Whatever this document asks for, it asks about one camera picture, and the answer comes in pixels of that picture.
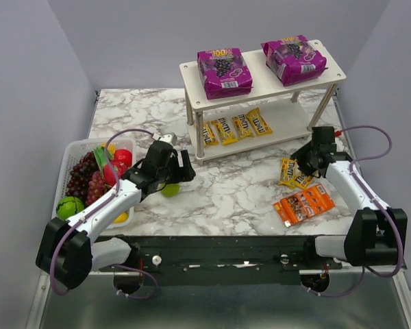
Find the yellow M&M bag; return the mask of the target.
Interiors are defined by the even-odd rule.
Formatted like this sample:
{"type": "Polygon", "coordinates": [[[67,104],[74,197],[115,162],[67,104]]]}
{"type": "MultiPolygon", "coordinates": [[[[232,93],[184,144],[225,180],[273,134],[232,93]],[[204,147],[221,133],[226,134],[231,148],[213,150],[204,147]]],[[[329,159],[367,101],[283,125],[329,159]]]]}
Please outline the yellow M&M bag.
{"type": "Polygon", "coordinates": [[[253,130],[251,129],[245,114],[239,114],[232,117],[232,121],[236,127],[239,140],[247,137],[254,137],[253,130]]]}
{"type": "Polygon", "coordinates": [[[295,186],[295,176],[297,170],[297,162],[290,158],[282,158],[281,170],[279,177],[279,185],[287,186],[288,188],[294,189],[295,186]]]}
{"type": "Polygon", "coordinates": [[[262,117],[259,108],[254,108],[253,110],[248,111],[246,117],[250,124],[253,126],[253,129],[257,136],[264,136],[273,133],[271,127],[262,117]]]}
{"type": "Polygon", "coordinates": [[[294,178],[295,186],[301,189],[306,189],[312,183],[314,177],[312,175],[305,175],[304,173],[299,173],[294,178]]]}
{"type": "Polygon", "coordinates": [[[216,146],[219,145],[219,141],[217,140],[209,121],[203,122],[203,146],[216,146]]]}
{"type": "Polygon", "coordinates": [[[216,128],[222,145],[228,145],[238,141],[238,138],[225,117],[213,120],[212,125],[216,128]]]}

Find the purple grape candy bag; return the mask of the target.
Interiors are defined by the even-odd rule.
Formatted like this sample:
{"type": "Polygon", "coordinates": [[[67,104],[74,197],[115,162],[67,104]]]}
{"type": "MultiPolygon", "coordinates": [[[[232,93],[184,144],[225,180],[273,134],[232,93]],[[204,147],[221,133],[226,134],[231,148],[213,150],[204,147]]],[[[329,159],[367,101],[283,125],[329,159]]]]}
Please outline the purple grape candy bag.
{"type": "Polygon", "coordinates": [[[239,48],[200,51],[197,66],[208,100],[251,92],[253,78],[239,48]]]}
{"type": "Polygon", "coordinates": [[[266,65],[283,86],[292,86],[321,76],[327,70],[327,58],[303,35],[261,44],[266,65]]]}

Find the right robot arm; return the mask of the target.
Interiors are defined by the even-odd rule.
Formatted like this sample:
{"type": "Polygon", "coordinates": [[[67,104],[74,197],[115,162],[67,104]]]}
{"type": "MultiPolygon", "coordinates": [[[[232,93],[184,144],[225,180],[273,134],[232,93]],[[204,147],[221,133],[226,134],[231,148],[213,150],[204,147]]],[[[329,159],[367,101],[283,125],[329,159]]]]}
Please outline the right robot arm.
{"type": "Polygon", "coordinates": [[[305,175],[318,174],[339,192],[353,220],[345,235],[316,235],[304,244],[309,257],[336,258],[377,272],[377,266],[394,267],[398,273],[404,264],[408,216],[377,196],[360,175],[357,160],[338,151],[338,132],[332,126],[312,128],[311,139],[291,156],[305,175]]]}

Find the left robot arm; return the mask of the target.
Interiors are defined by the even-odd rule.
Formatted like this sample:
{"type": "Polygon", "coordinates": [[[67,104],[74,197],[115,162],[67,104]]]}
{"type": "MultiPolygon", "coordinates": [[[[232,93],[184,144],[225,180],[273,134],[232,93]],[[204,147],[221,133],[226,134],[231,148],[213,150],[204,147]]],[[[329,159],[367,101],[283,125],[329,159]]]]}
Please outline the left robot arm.
{"type": "Polygon", "coordinates": [[[187,150],[154,141],[146,156],[117,177],[95,203],[65,221],[55,217],[47,223],[36,266],[49,274],[55,293],[67,294],[87,278],[93,266],[92,245],[122,212],[156,193],[161,184],[190,182],[195,176],[187,150]]]}

